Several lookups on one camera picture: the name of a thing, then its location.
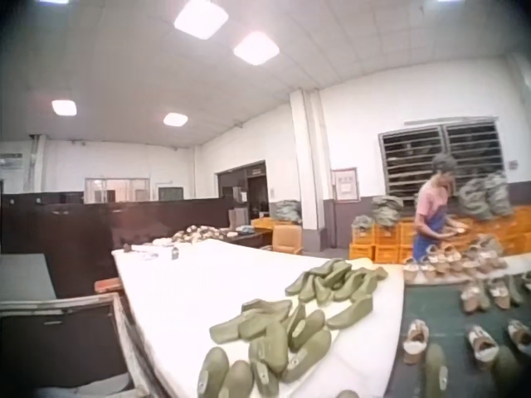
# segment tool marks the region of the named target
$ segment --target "chair backrest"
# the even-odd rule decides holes
[[[278,246],[300,249],[302,247],[302,228],[300,226],[275,226],[272,243],[273,250]]]

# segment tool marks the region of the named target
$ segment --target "blue apron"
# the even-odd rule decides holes
[[[441,233],[446,223],[446,206],[441,206],[437,212],[426,220],[426,225],[434,232]],[[417,233],[413,241],[413,259],[419,261],[430,245],[439,244],[439,240]]]

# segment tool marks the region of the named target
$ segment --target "gray hair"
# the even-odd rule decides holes
[[[431,161],[433,173],[453,172],[457,166],[457,161],[449,153],[438,153]]]

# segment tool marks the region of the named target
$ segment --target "dark desk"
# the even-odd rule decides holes
[[[271,245],[273,241],[273,230],[256,228],[256,232],[251,235],[240,235],[227,242],[234,245],[252,247],[260,249],[261,247]]]

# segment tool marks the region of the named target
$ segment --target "ceiling panel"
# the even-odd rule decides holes
[[[298,88],[380,70],[529,48],[521,14],[495,0],[214,0],[228,22],[209,40],[173,27],[186,0],[31,2],[2,33],[3,139],[190,146],[288,101]],[[280,54],[250,66],[232,54],[262,31]],[[51,101],[72,98],[75,118]],[[162,123],[187,114],[180,129]]]

